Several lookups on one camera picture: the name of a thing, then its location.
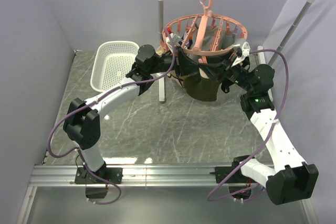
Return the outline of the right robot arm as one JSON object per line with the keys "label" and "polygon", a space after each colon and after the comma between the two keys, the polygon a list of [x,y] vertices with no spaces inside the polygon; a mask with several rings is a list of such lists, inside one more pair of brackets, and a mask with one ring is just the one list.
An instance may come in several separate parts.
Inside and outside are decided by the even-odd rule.
{"label": "right robot arm", "polygon": [[256,88],[241,98],[241,106],[263,143],[250,155],[237,158],[231,172],[208,194],[208,201],[215,201],[214,194],[230,178],[243,182],[250,178],[266,191],[275,205],[309,199],[318,179],[315,164],[307,164],[284,131],[279,115],[269,98],[275,71],[267,64],[260,64],[248,75]]}

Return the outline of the black underwear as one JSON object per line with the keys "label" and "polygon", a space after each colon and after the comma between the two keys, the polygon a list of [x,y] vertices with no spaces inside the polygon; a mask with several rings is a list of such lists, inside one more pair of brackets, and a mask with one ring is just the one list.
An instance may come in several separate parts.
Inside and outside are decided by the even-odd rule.
{"label": "black underwear", "polygon": [[229,80],[225,80],[222,82],[221,84],[221,90],[224,92],[224,93],[229,93],[230,92],[230,86],[232,86],[233,83]]}

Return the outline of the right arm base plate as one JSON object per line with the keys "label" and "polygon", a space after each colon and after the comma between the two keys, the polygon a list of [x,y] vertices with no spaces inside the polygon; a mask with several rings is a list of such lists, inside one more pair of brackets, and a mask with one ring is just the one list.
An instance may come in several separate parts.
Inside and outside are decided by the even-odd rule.
{"label": "right arm base plate", "polygon": [[[216,182],[219,184],[225,177],[227,177],[234,168],[232,166],[216,166],[213,175],[215,175]],[[226,183],[254,183],[252,179],[242,175],[241,171],[233,174]]]}

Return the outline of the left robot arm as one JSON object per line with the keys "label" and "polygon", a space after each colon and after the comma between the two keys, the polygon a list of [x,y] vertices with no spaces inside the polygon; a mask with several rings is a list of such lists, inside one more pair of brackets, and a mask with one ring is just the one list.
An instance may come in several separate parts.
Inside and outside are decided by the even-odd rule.
{"label": "left robot arm", "polygon": [[158,55],[151,45],[141,46],[130,71],[111,89],[85,101],[72,100],[63,130],[79,148],[79,155],[94,183],[102,182],[107,176],[98,140],[100,124],[104,117],[117,107],[132,101],[146,92],[154,82],[153,75],[174,71],[178,76],[188,76],[198,70],[198,60],[187,56],[180,46],[175,52]]}

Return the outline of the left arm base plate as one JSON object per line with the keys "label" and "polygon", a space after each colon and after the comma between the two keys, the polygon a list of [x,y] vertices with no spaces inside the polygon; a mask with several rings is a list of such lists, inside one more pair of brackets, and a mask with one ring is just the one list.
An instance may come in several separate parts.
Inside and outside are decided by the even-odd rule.
{"label": "left arm base plate", "polygon": [[[95,175],[113,182],[114,184],[121,184],[122,181],[122,172],[121,167],[107,167],[94,172]],[[103,184],[104,182],[100,179],[92,176],[86,168],[79,167],[75,176],[75,184]]]}

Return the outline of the olive green underwear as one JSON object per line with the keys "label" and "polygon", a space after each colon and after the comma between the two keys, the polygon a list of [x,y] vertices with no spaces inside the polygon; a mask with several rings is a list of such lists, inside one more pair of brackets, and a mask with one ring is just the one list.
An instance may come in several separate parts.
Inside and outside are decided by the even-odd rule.
{"label": "olive green underwear", "polygon": [[183,87],[186,93],[193,99],[203,102],[214,102],[217,100],[219,82],[210,79],[202,69],[185,78]]}

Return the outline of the pink round clip hanger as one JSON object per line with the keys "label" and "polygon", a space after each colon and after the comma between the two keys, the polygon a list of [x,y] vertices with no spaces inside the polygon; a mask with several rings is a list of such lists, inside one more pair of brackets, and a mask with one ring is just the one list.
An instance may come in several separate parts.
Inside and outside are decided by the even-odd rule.
{"label": "pink round clip hanger", "polygon": [[[233,18],[216,15],[212,11],[213,0],[201,0],[203,12],[176,18],[166,24],[172,32],[183,36],[188,33],[180,46],[188,56],[199,56],[201,63],[207,63],[208,57],[223,56],[228,54],[229,60],[235,59],[233,44],[236,40],[247,40],[248,32],[244,25]],[[162,30],[163,41],[160,46],[171,50],[165,43],[165,30]],[[184,48],[190,33],[193,33],[193,45],[190,49]]]}

